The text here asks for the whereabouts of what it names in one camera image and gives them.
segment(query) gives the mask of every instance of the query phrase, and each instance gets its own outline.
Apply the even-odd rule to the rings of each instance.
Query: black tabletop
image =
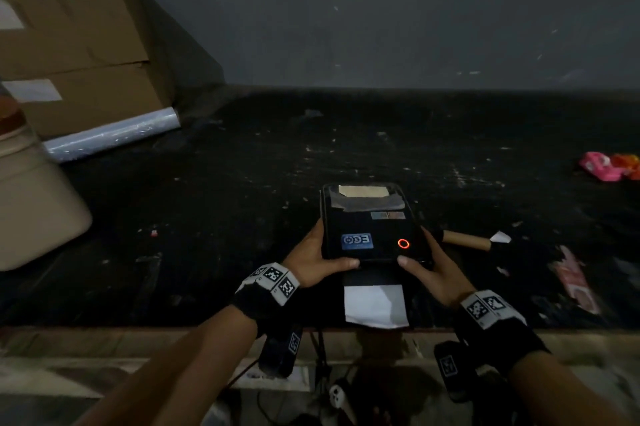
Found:
[[[85,235],[0,274],[3,325],[196,325],[258,265],[283,259],[336,181],[393,181],[428,228],[513,238],[448,251],[535,327],[640,326],[638,181],[601,183],[585,151],[640,153],[640,106],[553,95],[269,92],[185,118],[181,130],[63,166],[94,218]],[[600,313],[552,271],[564,245]],[[422,288],[409,319],[448,327]],[[291,316],[343,327],[340,277]]]

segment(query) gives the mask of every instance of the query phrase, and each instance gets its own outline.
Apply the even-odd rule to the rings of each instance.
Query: wrist band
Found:
[[[548,352],[524,317],[491,290],[476,292],[460,303],[454,330],[478,365],[492,365],[505,377],[525,355]]]
[[[265,322],[278,316],[299,287],[300,282],[287,268],[278,263],[265,264],[243,280],[231,304],[258,323],[260,336]]]

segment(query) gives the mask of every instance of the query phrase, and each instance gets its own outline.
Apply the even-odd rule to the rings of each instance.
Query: cardboard box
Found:
[[[146,62],[155,47],[140,0],[0,0],[0,78]]]
[[[84,131],[172,104],[172,86],[151,62],[4,81],[42,137]]]

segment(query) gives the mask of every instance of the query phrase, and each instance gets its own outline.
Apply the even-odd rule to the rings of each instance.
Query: gray wall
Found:
[[[640,87],[640,0],[155,0],[228,83]],[[179,82],[220,75],[167,30]]]

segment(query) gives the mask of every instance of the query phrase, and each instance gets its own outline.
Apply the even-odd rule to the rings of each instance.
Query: floor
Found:
[[[626,363],[623,366],[582,365],[574,366],[572,370],[580,380],[610,401],[617,410],[635,421],[640,420],[640,362]],[[396,384],[395,388],[400,390],[399,396],[403,396],[403,406],[413,409],[406,424],[471,425],[470,404],[453,404],[439,386],[439,382],[426,377],[423,371],[406,368],[401,373],[410,374],[414,379],[422,376],[420,388],[411,388],[409,383],[399,386]],[[407,390],[414,390],[414,394],[407,394]],[[261,391],[260,405],[269,415],[268,420],[257,406],[258,394],[256,390],[232,391],[226,398],[226,403],[212,408],[212,413],[217,414],[211,414],[203,424],[205,426],[229,424],[272,426],[274,423],[288,424],[302,413],[317,417],[318,405],[311,393]],[[420,404],[415,403],[417,397],[420,398]],[[94,403],[95,400],[85,398],[3,395],[0,396],[0,424],[3,426],[67,426]],[[231,416],[232,422],[218,419],[220,411],[222,416]],[[324,409],[322,414],[321,420],[324,426],[338,424],[336,415],[330,410]]]

